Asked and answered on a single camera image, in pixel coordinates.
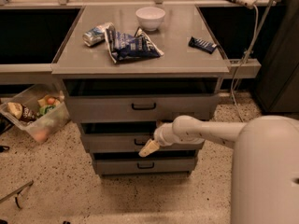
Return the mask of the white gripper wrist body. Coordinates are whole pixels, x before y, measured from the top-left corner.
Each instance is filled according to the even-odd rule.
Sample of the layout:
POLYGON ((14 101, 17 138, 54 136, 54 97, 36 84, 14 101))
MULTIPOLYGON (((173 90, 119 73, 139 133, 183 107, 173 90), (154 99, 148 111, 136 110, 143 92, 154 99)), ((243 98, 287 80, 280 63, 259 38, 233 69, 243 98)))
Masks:
POLYGON ((175 135, 172 124, 164 123, 159 126, 154 132, 154 140, 162 147, 169 147, 179 141, 177 135, 175 135))

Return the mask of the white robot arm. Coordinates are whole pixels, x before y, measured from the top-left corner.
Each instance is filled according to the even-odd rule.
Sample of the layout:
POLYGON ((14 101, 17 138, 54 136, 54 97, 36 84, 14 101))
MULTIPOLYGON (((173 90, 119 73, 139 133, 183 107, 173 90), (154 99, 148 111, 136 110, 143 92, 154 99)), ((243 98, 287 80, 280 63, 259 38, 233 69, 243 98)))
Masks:
POLYGON ((231 147, 231 224, 299 224, 299 121, 263 116, 249 122, 201 121, 179 116, 163 123, 139 151, 196 145, 231 147))

